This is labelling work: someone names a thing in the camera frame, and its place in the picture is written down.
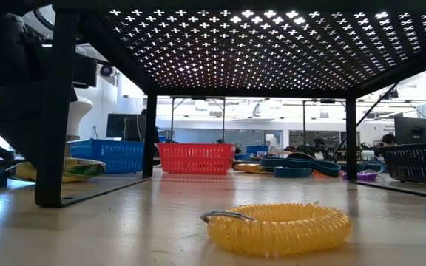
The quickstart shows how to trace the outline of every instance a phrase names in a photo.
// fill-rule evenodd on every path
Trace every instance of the person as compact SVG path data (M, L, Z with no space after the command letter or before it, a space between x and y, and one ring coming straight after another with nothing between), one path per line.
M382 137L381 147L395 146L396 144L396 136L392 134L386 134Z
M320 160L330 159L325 141L322 138L317 138L314 140L314 156Z

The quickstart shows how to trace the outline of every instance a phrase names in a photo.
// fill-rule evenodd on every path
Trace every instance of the white cylinder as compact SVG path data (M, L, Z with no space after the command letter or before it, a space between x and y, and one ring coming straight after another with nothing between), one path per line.
M68 111L67 136L78 136L81 118L93 107L93 103L83 97L78 97L76 102L70 103Z

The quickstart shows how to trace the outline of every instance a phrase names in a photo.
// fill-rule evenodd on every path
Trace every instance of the black plastic basket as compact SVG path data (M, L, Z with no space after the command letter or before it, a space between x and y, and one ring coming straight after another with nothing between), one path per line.
M426 143L379 148L390 177L426 184Z

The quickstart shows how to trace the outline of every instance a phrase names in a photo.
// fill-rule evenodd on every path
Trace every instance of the table surface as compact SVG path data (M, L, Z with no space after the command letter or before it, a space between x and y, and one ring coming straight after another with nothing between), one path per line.
M65 193L126 182L102 177ZM0 191L0 265L406 265L426 266L426 198L338 179L162 174L63 209L38 208L34 188ZM354 224L338 248L280 259L241 256L209 241L202 213L236 205L319 202Z

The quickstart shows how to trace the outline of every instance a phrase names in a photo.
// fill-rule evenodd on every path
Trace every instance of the perforated metal shelf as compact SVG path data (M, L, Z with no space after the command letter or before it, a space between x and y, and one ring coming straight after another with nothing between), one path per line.
M107 10L163 88L348 90L426 50L426 13Z

